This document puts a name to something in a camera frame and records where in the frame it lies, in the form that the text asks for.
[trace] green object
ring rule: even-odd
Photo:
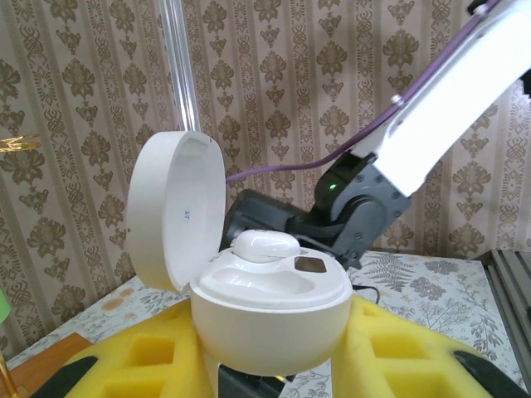
[[[6,320],[10,311],[11,307],[9,307],[6,296],[4,296],[3,291],[0,290],[0,323],[3,323],[3,321]]]

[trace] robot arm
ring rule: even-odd
[[[482,13],[484,3],[469,11]],[[485,109],[518,78],[531,94],[530,27],[531,0],[502,0],[412,98],[392,98],[399,111],[319,179],[310,211],[243,191],[227,214],[222,248],[248,229],[284,231],[345,269],[360,268],[363,253]]]

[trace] floral tablecloth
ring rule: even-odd
[[[380,305],[430,329],[469,344],[524,386],[503,322],[480,262],[368,252],[363,268],[351,270],[354,284],[377,287]],[[360,292],[375,299],[370,290]],[[145,287],[135,277],[14,357],[11,368],[77,332],[98,342],[185,299]],[[282,398],[332,396],[328,362],[299,374]]]

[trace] yellow foam holder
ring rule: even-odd
[[[471,347],[355,296],[332,360],[334,398],[488,398],[452,356]],[[86,348],[98,358],[68,398],[213,398],[190,300]]]
[[[355,297],[332,356],[334,398],[491,398],[453,357],[475,349]]]
[[[213,398],[190,300],[73,356],[98,358],[68,398]]]

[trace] white earbud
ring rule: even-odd
[[[277,231],[244,231],[231,246],[235,255],[252,263],[270,263],[300,254],[299,242]]]

